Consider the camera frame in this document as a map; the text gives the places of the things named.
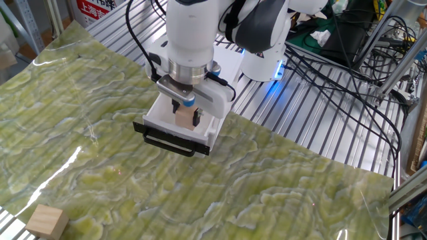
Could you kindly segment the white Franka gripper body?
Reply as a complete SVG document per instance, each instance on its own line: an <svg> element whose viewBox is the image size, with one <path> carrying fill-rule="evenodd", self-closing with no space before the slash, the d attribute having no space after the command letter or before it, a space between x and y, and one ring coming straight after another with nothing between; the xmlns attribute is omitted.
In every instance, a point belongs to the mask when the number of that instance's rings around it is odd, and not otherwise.
<svg viewBox="0 0 427 240"><path fill-rule="evenodd" d="M146 118L171 120L174 99L180 106L197 107L211 117L223 119L234 101L234 53L215 45L197 51L184 49L181 60L187 56L208 60L198 67L186 67L169 58L170 53L178 51L169 39L158 39L148 49L146 72L151 73L152 63L159 75L155 82L161 94Z"/></svg>

